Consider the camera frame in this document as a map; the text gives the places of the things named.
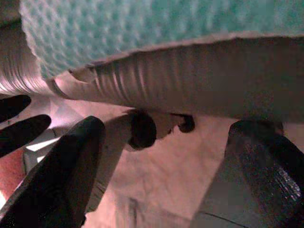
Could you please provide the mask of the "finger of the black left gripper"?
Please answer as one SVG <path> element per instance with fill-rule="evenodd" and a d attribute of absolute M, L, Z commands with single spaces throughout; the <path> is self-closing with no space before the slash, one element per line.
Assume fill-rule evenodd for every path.
<path fill-rule="evenodd" d="M 17 95 L 0 99 L 0 123 L 17 116 L 30 103 L 31 98 L 28 95 Z"/>
<path fill-rule="evenodd" d="M 51 124 L 46 114 L 16 122 L 0 130 L 0 157 L 4 157 L 40 136 Z"/>

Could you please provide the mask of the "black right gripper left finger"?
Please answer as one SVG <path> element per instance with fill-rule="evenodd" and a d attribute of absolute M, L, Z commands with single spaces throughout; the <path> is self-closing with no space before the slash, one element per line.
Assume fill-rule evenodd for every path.
<path fill-rule="evenodd" d="M 0 228 L 81 228 L 104 138 L 94 116 L 74 125 L 0 209 Z"/>

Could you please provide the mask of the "teal quilted pillow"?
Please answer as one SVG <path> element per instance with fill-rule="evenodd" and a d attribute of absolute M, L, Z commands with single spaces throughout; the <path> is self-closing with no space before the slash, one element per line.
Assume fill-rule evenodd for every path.
<path fill-rule="evenodd" d="M 304 0 L 0 0 L 0 94 L 304 123 Z"/>

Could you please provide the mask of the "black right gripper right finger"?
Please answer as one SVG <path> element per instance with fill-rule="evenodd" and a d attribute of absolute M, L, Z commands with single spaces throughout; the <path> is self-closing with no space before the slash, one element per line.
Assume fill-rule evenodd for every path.
<path fill-rule="evenodd" d="M 304 153 L 270 123 L 248 120 L 231 125 L 227 151 L 267 226 L 304 228 Z"/>

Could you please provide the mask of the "small black round knob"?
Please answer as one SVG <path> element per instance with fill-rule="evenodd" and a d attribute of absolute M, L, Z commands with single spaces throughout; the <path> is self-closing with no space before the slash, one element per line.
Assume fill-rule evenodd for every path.
<path fill-rule="evenodd" d="M 172 114 L 175 117 L 181 117 L 183 122 L 178 125 L 182 133 L 191 133 L 195 129 L 195 122 L 192 115 L 188 114 Z"/>

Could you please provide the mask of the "red pillow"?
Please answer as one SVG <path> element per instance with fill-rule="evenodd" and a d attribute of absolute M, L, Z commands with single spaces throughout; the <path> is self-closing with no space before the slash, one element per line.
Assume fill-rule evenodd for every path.
<path fill-rule="evenodd" d="M 5 200 L 12 195 L 25 177 L 24 149 L 19 148 L 0 158 L 0 193 Z"/>

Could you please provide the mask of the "pale round post black cap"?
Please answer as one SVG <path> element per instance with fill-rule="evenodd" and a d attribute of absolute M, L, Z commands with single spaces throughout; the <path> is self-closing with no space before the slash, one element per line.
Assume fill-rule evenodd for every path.
<path fill-rule="evenodd" d="M 105 123 L 104 152 L 141 151 L 154 145 L 157 129 L 152 117 L 142 110 L 128 110 Z"/>

